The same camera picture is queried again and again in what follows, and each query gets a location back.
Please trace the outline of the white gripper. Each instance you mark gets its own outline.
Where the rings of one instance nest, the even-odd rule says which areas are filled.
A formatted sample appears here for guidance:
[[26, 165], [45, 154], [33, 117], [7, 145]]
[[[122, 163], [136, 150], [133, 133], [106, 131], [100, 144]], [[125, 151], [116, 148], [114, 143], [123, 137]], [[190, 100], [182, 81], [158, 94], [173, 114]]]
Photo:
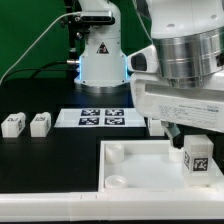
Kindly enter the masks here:
[[206, 76], [202, 88], [174, 88], [158, 75], [147, 73], [133, 73], [130, 84], [137, 112], [162, 120], [172, 147], [183, 147], [176, 124], [224, 133], [224, 73]]

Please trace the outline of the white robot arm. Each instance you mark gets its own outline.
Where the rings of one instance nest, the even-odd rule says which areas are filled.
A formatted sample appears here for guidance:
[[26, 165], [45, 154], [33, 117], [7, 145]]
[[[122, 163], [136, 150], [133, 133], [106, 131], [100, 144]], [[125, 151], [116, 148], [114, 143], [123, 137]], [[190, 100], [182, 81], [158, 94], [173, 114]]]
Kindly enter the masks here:
[[151, 44], [125, 56], [120, 12], [109, 0], [78, 0], [76, 20], [90, 26], [80, 79], [90, 91], [130, 77], [134, 107], [170, 137], [178, 124], [224, 133], [224, 0], [132, 0], [147, 18]]

